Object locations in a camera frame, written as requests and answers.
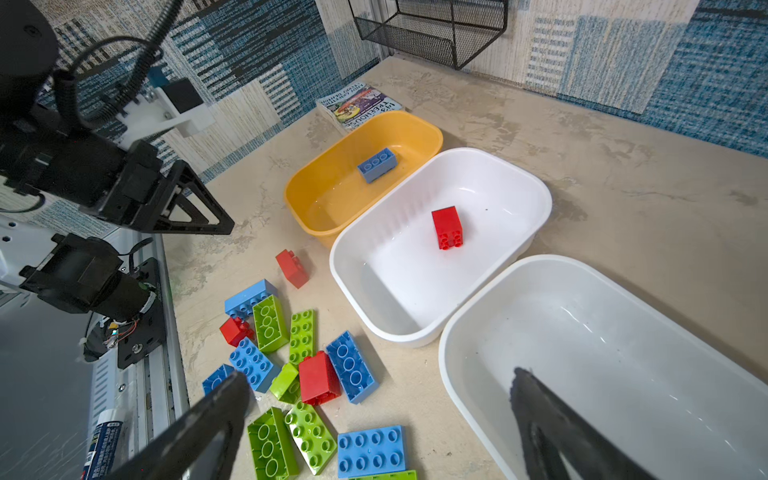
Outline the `red lego brick tall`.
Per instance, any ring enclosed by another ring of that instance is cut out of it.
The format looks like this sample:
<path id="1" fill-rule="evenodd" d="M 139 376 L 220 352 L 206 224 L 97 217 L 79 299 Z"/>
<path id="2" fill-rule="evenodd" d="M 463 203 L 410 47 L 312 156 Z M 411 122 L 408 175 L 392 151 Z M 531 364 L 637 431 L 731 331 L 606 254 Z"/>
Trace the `red lego brick tall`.
<path id="1" fill-rule="evenodd" d="M 463 227 L 455 206 L 431 212 L 440 250 L 461 247 L 464 243 Z"/>

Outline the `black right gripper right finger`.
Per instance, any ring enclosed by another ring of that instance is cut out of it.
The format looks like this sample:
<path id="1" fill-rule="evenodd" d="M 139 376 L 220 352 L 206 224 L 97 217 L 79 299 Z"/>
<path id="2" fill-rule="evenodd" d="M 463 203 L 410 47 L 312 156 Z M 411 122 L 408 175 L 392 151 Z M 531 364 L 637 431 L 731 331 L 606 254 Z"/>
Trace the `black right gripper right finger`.
<path id="1" fill-rule="evenodd" d="M 517 367 L 511 409 L 531 479 L 651 479 L 532 372 Z"/>

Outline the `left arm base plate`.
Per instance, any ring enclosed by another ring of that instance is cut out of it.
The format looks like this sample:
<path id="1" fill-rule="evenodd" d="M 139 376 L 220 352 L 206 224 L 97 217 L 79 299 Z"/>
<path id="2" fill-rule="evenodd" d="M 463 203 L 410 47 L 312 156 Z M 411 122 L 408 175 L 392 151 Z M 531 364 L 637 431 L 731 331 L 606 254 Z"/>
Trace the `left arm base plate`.
<path id="1" fill-rule="evenodd" d="M 107 353 L 117 355 L 119 369 L 137 364 L 167 338 L 160 263 L 149 258 L 136 266 L 130 277 L 145 292 L 143 305 L 136 312 L 118 312 L 108 307 L 91 313 L 82 338 L 82 355 L 87 363 Z"/>

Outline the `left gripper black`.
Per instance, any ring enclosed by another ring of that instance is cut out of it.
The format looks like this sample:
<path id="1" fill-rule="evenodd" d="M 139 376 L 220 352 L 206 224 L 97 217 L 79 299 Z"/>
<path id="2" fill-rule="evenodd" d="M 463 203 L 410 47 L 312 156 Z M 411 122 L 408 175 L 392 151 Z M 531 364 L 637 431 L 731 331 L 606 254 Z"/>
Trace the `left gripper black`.
<path id="1" fill-rule="evenodd" d="M 139 140 L 123 150 L 105 139 L 68 140 L 35 182 L 89 215 L 136 231 L 229 235 L 234 220 L 184 161 L 165 176 L 158 149 Z"/>

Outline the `small red lego brick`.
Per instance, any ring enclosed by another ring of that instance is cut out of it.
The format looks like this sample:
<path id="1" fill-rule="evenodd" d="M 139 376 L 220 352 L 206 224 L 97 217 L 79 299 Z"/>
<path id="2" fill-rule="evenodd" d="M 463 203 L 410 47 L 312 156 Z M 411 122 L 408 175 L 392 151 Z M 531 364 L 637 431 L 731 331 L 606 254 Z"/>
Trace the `small red lego brick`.
<path id="1" fill-rule="evenodd" d="M 244 339 L 255 340 L 255 332 L 247 319 L 229 317 L 219 328 L 227 344 L 237 347 Z"/>

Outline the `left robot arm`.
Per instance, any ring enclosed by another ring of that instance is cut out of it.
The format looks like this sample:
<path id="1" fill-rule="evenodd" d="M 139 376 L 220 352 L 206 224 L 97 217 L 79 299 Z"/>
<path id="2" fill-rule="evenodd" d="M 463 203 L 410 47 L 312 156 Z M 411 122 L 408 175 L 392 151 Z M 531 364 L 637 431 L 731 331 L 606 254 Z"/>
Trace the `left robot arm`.
<path id="1" fill-rule="evenodd" d="M 29 1 L 1 5 L 1 174 L 36 207 L 54 196 L 96 219 L 147 234 L 227 235 L 233 219 L 185 161 L 165 166 L 152 136 L 189 136 L 212 123 L 187 80 L 143 91 L 182 5 L 166 4 L 128 79 L 85 115 L 78 69 L 88 53 L 60 68 L 56 35 Z M 110 243 L 61 235 L 1 213 L 1 284 L 24 290 L 67 313 L 119 321 L 145 316 L 159 294 L 135 273 L 130 254 Z"/>

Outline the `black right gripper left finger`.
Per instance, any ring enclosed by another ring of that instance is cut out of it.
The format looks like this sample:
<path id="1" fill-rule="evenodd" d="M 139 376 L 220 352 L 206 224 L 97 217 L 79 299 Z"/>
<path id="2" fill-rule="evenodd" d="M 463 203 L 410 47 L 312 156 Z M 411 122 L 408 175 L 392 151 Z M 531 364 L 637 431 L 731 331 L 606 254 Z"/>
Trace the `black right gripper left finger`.
<path id="1" fill-rule="evenodd" d="M 240 372 L 218 387 L 155 438 L 109 479 L 229 479 L 232 474 L 251 388 Z"/>

